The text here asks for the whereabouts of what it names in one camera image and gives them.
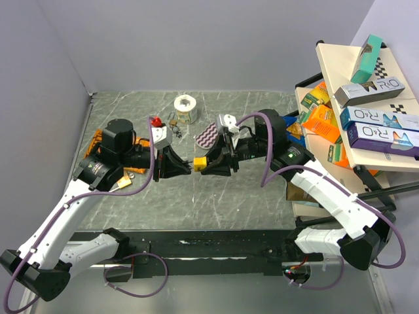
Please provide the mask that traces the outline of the yellow padlock black shackle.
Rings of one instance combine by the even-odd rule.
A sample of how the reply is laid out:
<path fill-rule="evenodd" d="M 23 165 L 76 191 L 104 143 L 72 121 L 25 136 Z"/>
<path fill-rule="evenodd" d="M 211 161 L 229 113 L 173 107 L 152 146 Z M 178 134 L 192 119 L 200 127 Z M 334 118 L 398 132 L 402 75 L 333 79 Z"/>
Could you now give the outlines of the yellow padlock black shackle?
<path fill-rule="evenodd" d="M 208 159 L 206 156 L 194 157 L 193 159 L 188 160 L 187 164 L 194 172 L 201 172 L 207 167 Z"/>

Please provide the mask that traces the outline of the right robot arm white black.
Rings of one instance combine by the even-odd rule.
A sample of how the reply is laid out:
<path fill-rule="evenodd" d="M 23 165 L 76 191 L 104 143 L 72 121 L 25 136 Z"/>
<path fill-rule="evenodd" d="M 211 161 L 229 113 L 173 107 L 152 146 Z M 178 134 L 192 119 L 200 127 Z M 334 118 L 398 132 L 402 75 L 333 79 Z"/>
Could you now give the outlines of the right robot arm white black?
<path fill-rule="evenodd" d="M 229 114 L 219 115 L 215 124 L 215 144 L 201 158 L 193 161 L 202 175 L 229 177 L 244 160 L 265 158 L 262 185 L 282 176 L 287 182 L 312 196 L 339 224 L 339 229 L 295 228 L 286 244 L 287 256 L 302 260 L 307 254 L 321 253 L 342 257 L 359 270 L 373 265 L 392 234 L 395 217 L 362 202 L 338 182 L 302 145 L 287 138 L 287 124 L 273 109 L 252 114 L 254 127 L 250 136 L 240 135 L 242 127 Z"/>

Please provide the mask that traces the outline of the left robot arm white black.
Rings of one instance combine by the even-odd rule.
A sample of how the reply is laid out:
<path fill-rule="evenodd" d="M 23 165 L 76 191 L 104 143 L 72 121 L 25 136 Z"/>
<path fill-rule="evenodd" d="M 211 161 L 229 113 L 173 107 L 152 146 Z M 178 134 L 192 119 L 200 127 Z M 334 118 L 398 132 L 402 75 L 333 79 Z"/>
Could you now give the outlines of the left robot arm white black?
<path fill-rule="evenodd" d="M 49 302 L 63 292 L 69 281 L 104 260 L 121 263 L 130 253 L 129 237 L 109 228 L 74 249 L 67 242 L 90 210 L 112 187 L 126 168 L 146 169 L 151 180 L 190 175 L 191 166 L 171 147 L 172 134 L 157 118 L 149 120 L 150 138 L 137 143 L 133 124 L 113 119 L 101 131 L 101 139 L 82 159 L 62 198 L 39 229 L 18 249 L 5 250 L 1 265 L 12 280 Z"/>

